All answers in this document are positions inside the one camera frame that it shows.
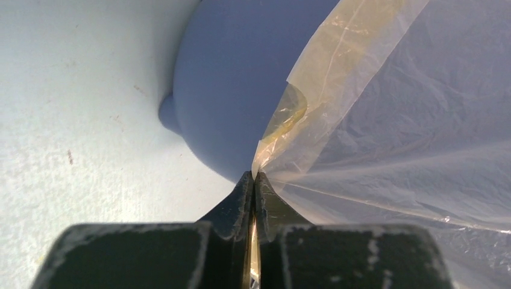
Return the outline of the blue plastic trash bin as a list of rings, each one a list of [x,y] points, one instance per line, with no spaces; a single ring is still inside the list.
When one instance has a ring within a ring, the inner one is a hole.
[[[331,0],[201,1],[181,39],[161,124],[236,182],[251,168],[287,77]]]

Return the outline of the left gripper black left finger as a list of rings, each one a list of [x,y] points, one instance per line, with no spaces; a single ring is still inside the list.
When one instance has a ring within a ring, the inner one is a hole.
[[[249,288],[253,178],[193,223],[82,223],[56,239],[33,288]]]

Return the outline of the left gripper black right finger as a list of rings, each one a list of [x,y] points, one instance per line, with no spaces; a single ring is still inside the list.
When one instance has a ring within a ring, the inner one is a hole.
[[[254,180],[262,288],[452,288],[431,235],[404,224],[314,225]]]

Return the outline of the translucent white yellow trash bag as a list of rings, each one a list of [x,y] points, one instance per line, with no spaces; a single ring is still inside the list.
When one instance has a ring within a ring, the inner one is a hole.
[[[456,288],[509,288],[510,2],[338,2],[252,168],[315,223],[421,226]]]

